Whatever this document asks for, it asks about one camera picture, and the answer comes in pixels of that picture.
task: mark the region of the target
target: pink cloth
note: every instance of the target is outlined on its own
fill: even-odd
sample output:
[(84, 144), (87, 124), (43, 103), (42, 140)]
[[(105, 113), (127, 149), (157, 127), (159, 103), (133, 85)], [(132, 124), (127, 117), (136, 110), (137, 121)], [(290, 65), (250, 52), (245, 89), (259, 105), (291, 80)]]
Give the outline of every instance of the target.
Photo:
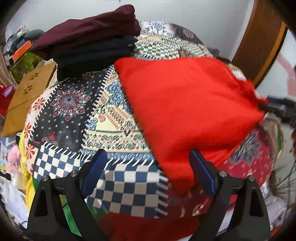
[(6, 171), (10, 173), (12, 170), (19, 171), (15, 167), (15, 163), (17, 163), (18, 167), (20, 168), (20, 150), (17, 145), (14, 145), (7, 156), (7, 165), (6, 165)]

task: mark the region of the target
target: wooden door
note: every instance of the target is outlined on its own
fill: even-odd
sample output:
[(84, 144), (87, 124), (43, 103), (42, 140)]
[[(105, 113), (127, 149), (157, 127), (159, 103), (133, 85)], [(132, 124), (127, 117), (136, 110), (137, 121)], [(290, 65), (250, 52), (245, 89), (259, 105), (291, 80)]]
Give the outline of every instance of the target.
[(232, 60), (258, 85), (273, 64), (287, 28), (268, 0), (255, 0), (249, 24)]

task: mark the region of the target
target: metal screw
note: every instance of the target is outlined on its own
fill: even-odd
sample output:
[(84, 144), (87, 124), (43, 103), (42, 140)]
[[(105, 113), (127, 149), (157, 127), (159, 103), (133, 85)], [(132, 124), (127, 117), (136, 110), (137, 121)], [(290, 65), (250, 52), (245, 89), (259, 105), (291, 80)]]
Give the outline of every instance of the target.
[(255, 181), (255, 178), (253, 176), (251, 176), (251, 175), (248, 176), (248, 179), (251, 180), (251, 181)]
[(48, 178), (49, 178), (49, 176), (48, 175), (45, 175), (45, 176), (42, 177), (42, 181), (47, 181)]
[(71, 177), (76, 177), (77, 174), (78, 174), (77, 171), (71, 171), (71, 172), (70, 172), (70, 176), (71, 176)]
[(219, 175), (222, 177), (226, 177), (227, 176), (227, 172), (225, 171), (219, 171)]

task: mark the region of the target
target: cardboard box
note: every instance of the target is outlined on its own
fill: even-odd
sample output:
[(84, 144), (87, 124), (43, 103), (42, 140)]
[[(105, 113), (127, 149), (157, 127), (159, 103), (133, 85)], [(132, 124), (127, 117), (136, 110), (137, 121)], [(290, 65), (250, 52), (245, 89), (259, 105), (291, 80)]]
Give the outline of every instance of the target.
[(8, 107), (3, 136), (22, 131), (31, 104), (42, 94), (56, 69), (56, 63), (37, 68), (27, 73), (18, 85)]

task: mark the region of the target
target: stack of folded clothes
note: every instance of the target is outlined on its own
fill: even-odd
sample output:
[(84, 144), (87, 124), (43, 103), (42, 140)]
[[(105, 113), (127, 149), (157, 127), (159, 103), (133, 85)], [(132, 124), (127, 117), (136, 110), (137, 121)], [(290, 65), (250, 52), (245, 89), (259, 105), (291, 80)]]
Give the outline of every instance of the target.
[(58, 64), (63, 80), (88, 71), (102, 70), (129, 56), (140, 35), (140, 24), (132, 5), (82, 20), (69, 19), (45, 32), (31, 52)]

